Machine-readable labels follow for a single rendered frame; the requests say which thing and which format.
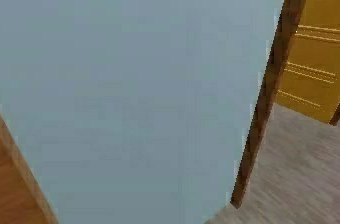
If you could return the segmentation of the yellow room door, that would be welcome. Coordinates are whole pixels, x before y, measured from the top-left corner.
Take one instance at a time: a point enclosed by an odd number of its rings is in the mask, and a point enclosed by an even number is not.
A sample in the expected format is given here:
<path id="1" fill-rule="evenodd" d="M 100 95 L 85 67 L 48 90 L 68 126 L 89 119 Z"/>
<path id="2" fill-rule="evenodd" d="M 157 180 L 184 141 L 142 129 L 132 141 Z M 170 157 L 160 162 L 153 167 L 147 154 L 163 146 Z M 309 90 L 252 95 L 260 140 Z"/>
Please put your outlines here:
<path id="1" fill-rule="evenodd" d="M 276 103 L 323 123 L 340 117 L 340 0 L 306 0 Z"/>

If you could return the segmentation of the brown wooden door frame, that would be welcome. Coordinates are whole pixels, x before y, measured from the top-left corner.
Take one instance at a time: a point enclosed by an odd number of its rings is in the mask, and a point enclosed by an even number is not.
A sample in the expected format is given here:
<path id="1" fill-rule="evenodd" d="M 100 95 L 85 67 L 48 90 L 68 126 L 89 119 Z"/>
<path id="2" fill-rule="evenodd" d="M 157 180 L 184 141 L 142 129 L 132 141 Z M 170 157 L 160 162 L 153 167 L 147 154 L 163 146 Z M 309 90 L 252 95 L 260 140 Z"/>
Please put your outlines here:
<path id="1" fill-rule="evenodd" d="M 293 45 L 293 36 L 297 31 L 305 3 L 306 0 L 284 0 L 278 15 L 278 23 L 230 199 L 230 203 L 236 208 L 242 205 L 272 107 L 276 103 L 280 81 Z"/>

